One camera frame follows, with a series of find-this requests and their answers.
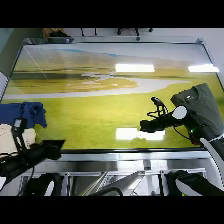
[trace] glass surface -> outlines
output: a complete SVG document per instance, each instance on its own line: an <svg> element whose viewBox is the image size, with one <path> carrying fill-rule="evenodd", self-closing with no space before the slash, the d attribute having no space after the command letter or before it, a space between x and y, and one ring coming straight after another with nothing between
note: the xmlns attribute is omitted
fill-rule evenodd
<svg viewBox="0 0 224 224"><path fill-rule="evenodd" d="M117 64L153 65L149 72L116 72ZM155 111L151 97L169 111L174 94L207 83L224 117L223 89L216 73L191 73L211 64L199 44L74 43L23 47L2 103L37 101L47 128L37 140L65 139L64 149L182 148L191 142L173 128L140 133L141 120ZM177 128L187 136L185 127Z"/></svg>

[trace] dark blue garment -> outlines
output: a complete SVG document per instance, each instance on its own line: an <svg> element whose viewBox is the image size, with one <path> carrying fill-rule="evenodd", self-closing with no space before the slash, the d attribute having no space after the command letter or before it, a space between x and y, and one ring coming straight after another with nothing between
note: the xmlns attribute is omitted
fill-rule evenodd
<svg viewBox="0 0 224 224"><path fill-rule="evenodd" d="M33 128L35 124L40 124L46 128L45 109L40 102L24 102L0 104L0 124L13 125L15 118L26 118L27 127Z"/></svg>

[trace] gray garment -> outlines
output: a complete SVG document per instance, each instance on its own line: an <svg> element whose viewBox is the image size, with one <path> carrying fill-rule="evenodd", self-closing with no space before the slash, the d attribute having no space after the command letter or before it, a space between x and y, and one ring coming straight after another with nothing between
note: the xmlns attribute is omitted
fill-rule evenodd
<svg viewBox="0 0 224 224"><path fill-rule="evenodd" d="M173 95L172 103L197 112L215 135L224 133L224 125L216 100L206 83Z"/></svg>

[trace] folded clothing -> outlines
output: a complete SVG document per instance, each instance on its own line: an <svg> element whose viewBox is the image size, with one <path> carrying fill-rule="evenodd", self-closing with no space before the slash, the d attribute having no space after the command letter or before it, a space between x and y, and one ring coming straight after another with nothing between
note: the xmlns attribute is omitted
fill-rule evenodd
<svg viewBox="0 0 224 224"><path fill-rule="evenodd" d="M16 152L16 145L12 137L12 126L7 124L0 125L0 153L12 153ZM23 140L27 147L35 143L36 132L33 128L25 129L23 132Z"/></svg>
<svg viewBox="0 0 224 224"><path fill-rule="evenodd" d="M12 126L16 118L26 118L26 128L33 128L35 124L40 124L45 128L47 126L45 112L40 102L0 104L0 124Z"/></svg>

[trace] gray floor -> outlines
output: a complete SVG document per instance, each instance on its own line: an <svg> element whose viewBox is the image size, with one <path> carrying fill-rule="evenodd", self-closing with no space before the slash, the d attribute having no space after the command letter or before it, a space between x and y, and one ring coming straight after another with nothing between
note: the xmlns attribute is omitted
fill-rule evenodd
<svg viewBox="0 0 224 224"><path fill-rule="evenodd" d="M80 28L65 28L71 36L81 36ZM85 36L93 36L94 28L83 28ZM139 29L140 36L193 36L201 37L206 42L216 66L224 78L224 28L154 28L152 33L148 28ZM117 36L117 28L97 28L98 36ZM122 36L134 36L135 31L124 30Z"/></svg>

